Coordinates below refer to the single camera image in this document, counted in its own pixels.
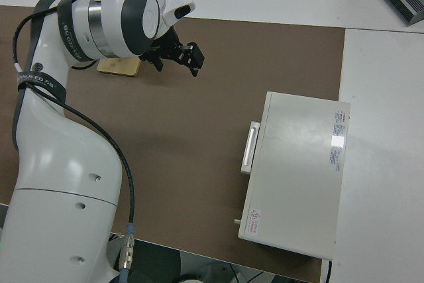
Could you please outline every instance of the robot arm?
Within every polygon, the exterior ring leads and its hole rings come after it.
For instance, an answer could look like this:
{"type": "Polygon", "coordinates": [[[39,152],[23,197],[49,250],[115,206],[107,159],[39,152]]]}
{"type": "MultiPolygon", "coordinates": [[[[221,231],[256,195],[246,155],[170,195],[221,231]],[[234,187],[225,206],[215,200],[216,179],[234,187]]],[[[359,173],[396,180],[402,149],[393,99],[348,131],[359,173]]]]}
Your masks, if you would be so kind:
{"type": "MultiPolygon", "coordinates": [[[[78,62],[140,56],[156,67],[161,58],[171,58],[195,75],[203,55],[195,44],[182,46],[173,28],[194,4],[41,0],[34,12],[46,10],[49,15],[33,16],[23,70],[15,57],[19,175],[1,236],[0,282],[115,282],[118,273],[107,262],[106,247],[121,163],[104,138],[64,117],[68,71],[78,62]]],[[[124,274],[131,265],[132,227],[130,217],[124,274]]]]}

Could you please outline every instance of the label sticker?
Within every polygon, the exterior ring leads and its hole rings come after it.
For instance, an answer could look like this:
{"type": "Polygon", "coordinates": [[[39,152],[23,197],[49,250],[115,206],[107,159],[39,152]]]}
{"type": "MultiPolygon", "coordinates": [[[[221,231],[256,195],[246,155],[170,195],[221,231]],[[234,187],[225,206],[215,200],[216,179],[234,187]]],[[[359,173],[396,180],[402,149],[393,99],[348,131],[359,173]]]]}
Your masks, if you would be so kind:
{"type": "Polygon", "coordinates": [[[257,235],[259,230],[259,221],[262,212],[259,209],[250,209],[247,223],[247,234],[257,235]]]}
{"type": "Polygon", "coordinates": [[[338,172],[341,169],[343,159],[343,148],[345,147],[346,112],[337,111],[335,113],[333,135],[331,136],[330,164],[338,172]]]}

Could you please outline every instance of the white box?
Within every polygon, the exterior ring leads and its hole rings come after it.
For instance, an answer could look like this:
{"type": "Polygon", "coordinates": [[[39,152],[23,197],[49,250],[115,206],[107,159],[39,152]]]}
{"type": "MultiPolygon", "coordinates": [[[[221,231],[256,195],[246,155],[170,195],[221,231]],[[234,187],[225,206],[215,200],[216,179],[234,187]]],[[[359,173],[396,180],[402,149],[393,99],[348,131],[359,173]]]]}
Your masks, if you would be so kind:
{"type": "Polygon", "coordinates": [[[332,260],[349,111],[268,92],[240,238],[332,260]]]}

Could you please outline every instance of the brown mat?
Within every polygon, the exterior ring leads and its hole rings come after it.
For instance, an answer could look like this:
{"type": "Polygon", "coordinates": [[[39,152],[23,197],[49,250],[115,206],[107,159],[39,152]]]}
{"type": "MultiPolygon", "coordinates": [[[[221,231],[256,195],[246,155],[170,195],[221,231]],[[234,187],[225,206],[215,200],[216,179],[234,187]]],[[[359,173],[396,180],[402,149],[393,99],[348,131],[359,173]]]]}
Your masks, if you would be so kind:
{"type": "MultiPolygon", "coordinates": [[[[16,79],[15,27],[30,8],[0,7],[0,202],[8,203],[18,156],[11,142],[16,79]]],[[[338,98],[341,28],[185,19],[180,40],[205,57],[197,78],[165,62],[143,64],[135,78],[72,71],[68,103],[103,125],[127,155],[136,187],[139,239],[261,270],[318,282],[321,260],[238,239],[248,184],[240,165],[251,121],[267,91],[338,98]]],[[[26,60],[28,32],[21,36],[26,60]]],[[[123,180],[114,231],[124,231],[123,180]]]]}

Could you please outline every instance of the wooden block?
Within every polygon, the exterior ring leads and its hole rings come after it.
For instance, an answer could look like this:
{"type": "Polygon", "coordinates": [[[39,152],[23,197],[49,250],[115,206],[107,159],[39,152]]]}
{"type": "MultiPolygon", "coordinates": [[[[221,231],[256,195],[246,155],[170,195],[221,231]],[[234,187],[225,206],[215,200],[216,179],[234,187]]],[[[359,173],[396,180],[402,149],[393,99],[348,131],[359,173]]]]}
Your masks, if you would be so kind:
{"type": "Polygon", "coordinates": [[[136,76],[141,61],[138,57],[102,59],[97,65],[97,70],[102,73],[115,74],[118,76],[136,76]]]}

